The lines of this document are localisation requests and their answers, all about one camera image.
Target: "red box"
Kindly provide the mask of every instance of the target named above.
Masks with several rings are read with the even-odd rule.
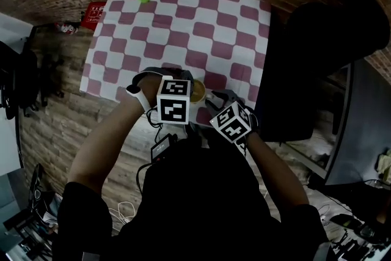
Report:
[[[97,24],[100,20],[100,17],[103,13],[103,8],[106,5],[106,2],[91,2],[88,5],[86,15],[81,21],[81,26],[87,29],[95,30]]]

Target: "hand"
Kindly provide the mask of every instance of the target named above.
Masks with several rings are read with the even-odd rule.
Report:
[[[139,84],[137,84],[148,99],[151,108],[156,106],[156,95],[159,91],[161,78],[161,75],[149,73],[139,81]]]

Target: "white cube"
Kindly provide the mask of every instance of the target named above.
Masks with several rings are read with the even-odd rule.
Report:
[[[237,101],[211,119],[210,124],[231,143],[251,131],[250,116]]]
[[[190,86],[190,81],[163,76],[157,95],[160,123],[189,123]]]

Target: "checkered tablecloth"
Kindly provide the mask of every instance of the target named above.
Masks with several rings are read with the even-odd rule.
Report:
[[[207,91],[232,89],[255,107],[270,5],[260,0],[109,0],[87,54],[80,90],[119,101],[146,67],[190,70]],[[190,121],[208,124],[203,103]]]

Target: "desk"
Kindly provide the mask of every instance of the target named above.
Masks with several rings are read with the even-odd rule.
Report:
[[[348,70],[342,120],[326,167],[285,145],[327,185],[378,179],[378,157],[391,148],[391,86],[363,59]]]
[[[146,67],[190,70],[207,92],[232,89],[255,107],[270,5],[261,0],[109,0],[87,54],[80,90],[120,101]],[[201,102],[191,122],[209,125]]]

